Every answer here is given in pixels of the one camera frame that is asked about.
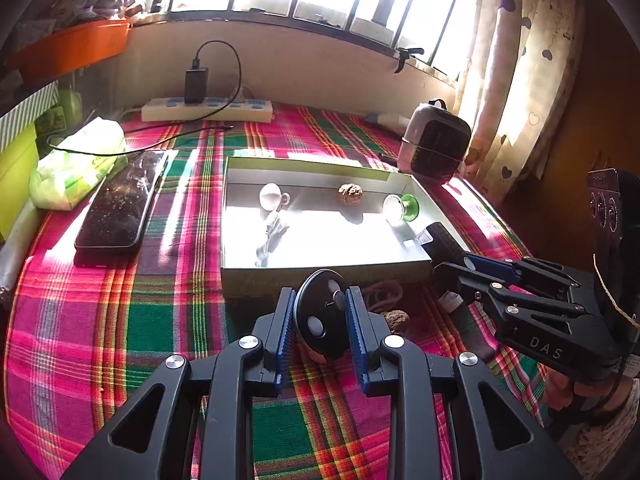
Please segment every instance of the hand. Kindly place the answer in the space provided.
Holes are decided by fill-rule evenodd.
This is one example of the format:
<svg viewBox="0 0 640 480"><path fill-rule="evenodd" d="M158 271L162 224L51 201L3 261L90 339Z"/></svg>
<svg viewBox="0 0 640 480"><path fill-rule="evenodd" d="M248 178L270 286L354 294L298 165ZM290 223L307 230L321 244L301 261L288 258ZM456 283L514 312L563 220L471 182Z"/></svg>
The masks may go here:
<svg viewBox="0 0 640 480"><path fill-rule="evenodd" d="M569 377L548 368L544 395L546 405L559 411L573 402L574 394L581 397L606 397L616 381L616 375L610 374L602 382L591 386L575 383L572 388ZM613 412L622 406L631 393L633 382L632 378L623 376L613 397L600 409L600 412Z"/></svg>

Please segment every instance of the green plastic package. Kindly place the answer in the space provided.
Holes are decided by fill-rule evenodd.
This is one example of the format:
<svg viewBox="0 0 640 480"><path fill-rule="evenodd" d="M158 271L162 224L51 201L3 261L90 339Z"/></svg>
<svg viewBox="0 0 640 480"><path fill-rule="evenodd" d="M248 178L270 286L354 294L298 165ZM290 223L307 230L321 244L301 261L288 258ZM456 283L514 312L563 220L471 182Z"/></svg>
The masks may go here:
<svg viewBox="0 0 640 480"><path fill-rule="evenodd" d="M126 143L117 122L98 117L60 142L59 147L92 153L120 153L126 149ZM70 211L111 171L117 158L52 150L31 171L31 201L42 209Z"/></svg>

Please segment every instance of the plaid tablecloth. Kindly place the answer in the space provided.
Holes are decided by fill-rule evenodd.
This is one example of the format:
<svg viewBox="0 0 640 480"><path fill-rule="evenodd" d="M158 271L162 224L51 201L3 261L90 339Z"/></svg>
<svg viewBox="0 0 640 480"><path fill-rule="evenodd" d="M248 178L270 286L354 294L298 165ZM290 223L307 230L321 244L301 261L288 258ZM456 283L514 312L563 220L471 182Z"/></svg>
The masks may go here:
<svg viewBox="0 0 640 480"><path fill-rule="evenodd" d="M168 142L177 150L140 252L110 269L75 267L74 239L86 201L49 214L17 287L5 354L6 414L28 455L57 479L114 410L168 354L199 358L241 335L220 286L219 244L225 155L356 160L384 168L399 139L361 118L277 105L271 124L237 123L230 132ZM132 121L125 130L142 126ZM167 138L180 126L128 136L130 146ZM430 193L469 246L519 258L523 245L491 207L454 178ZM540 420L543 377L536 363L500 346L477 305L451 316L423 285L406 288L399 307L411 316L409 338L424 350L479 354ZM446 424L438 406L444 478L451 477ZM388 399L366 399L350 355L317 365L300 348L290 383L277 400L254 405L257 478L384 479ZM192 476L197 476L198 453Z"/></svg>

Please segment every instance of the power strip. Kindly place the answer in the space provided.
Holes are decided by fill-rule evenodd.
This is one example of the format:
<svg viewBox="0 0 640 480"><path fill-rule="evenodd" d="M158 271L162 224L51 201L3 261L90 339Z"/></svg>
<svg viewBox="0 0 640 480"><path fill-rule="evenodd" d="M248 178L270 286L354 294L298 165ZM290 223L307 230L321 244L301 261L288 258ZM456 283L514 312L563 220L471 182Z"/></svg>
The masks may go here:
<svg viewBox="0 0 640 480"><path fill-rule="evenodd" d="M228 99L207 97L196 105L184 103L181 97L151 99L142 107L143 121L193 121L218 108L222 108ZM270 123L273 117L271 101L246 99L231 103L227 108L215 114L212 121L243 121L252 123Z"/></svg>

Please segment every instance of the curtain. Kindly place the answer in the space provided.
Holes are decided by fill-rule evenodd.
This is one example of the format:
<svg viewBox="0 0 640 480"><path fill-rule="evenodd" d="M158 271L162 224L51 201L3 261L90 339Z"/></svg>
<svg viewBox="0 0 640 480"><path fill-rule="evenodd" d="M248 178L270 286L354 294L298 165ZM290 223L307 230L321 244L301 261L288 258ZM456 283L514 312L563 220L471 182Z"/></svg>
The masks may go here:
<svg viewBox="0 0 640 480"><path fill-rule="evenodd" d="M577 71L582 0L477 0L454 113L472 128L460 170L492 203L542 177Z"/></svg>

